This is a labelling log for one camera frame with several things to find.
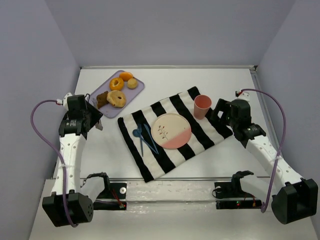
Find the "screw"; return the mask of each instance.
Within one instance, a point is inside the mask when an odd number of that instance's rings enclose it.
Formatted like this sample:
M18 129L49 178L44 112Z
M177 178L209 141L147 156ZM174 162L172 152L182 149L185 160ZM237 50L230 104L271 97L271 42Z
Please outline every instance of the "screw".
M217 186L217 187L215 188L215 192L216 192L217 194L222 193L222 187L221 187L221 186Z
M120 190L119 190L119 192L120 192L121 194L125 194L125 193L127 192L127 189L126 189L125 187L121 187Z

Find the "white table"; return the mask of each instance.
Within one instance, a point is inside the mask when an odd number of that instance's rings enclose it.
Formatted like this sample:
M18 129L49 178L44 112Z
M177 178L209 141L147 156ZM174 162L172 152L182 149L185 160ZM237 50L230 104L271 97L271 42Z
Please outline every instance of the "white table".
M75 94L92 93L119 68L82 69ZM141 179L139 169L118 127L117 118L140 110L163 98L197 86L212 99L235 99L235 90L255 88L249 69L123 69L145 83L145 89L115 118L101 118L103 131L92 129L82 154L81 178L106 172L113 179ZM252 121L269 136L258 96L250 93ZM200 179L231 177L237 171L250 170L259 177L268 177L258 161L233 136L183 163L163 179Z
M274 214L267 210L264 214L259 209L216 210L216 204L210 190L213 181L154 181L149 183L129 181L127 194L138 193L140 199L128 197L135 203L128 202L126 211L94 211L90 223L55 227L42 208L42 198L49 196L54 180L47 180L44 185L40 204L35 216L30 240L316 240L317 236L311 219L282 225ZM149 201L149 190L159 192L159 200L171 200L171 203ZM180 196L194 202L182 202Z
M75 93L92 93L117 70L82 69ZM119 117L193 86L209 95L213 102L219 98L233 100L235 90L254 88L248 69L123 70L143 81L145 89L123 109ZM252 92L250 96L252 121L269 136L257 94ZM113 179L131 179L127 182L127 210L94 211L91 223L77 228L54 227L42 209L42 198L50 195L54 184L54 180L47 180L30 240L317 239L309 217L282 225L269 208L264 214L257 209L216 210L215 199L211 195L214 181L200 179L230 178L243 170L268 177L258 161L233 136L180 165L162 177L163 180L144 183L120 133L117 118L102 117L101 120L103 131L92 129L88 134L82 155L81 177L106 172Z

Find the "placemat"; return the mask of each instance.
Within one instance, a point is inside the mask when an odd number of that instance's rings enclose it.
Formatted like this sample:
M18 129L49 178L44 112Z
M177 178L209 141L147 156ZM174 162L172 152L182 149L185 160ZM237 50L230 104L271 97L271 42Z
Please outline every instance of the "placemat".
M200 92L194 86L188 91L167 97L151 106L118 118L118 125L124 141L146 183L169 173L186 160L217 145L233 134L227 126L210 119L212 108L209 109L204 119L198 120L194 118L194 99L198 95L200 95ZM191 139L178 149L166 149L156 144L159 154L156 154L143 144L142 157L140 139L133 136L133 130L138 128L137 124L142 124L142 126L147 124L151 129L157 117L166 113L179 114L187 119L191 126ZM142 137L153 146L144 127L142 127Z

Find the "orange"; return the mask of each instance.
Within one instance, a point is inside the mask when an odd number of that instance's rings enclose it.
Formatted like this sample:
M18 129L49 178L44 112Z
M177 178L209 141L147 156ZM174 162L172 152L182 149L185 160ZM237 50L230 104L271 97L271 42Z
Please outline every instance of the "orange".
M116 78L111 79L110 84L109 84L111 91L113 91L113 90L120 91L121 89L124 88L124 86L125 86L125 82L120 77L116 77Z
M122 78L123 81L128 82L129 79L132 79L134 76L132 75L131 72L128 71L124 71L122 73L120 73L119 78Z

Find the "pink cup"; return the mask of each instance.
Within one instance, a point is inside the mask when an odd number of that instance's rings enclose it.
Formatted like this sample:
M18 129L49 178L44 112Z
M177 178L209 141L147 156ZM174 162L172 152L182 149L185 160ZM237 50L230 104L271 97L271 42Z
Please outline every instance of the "pink cup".
M212 101L210 97L206 95L198 95L194 99L194 112L193 115L196 119L203 119L209 108L211 107Z

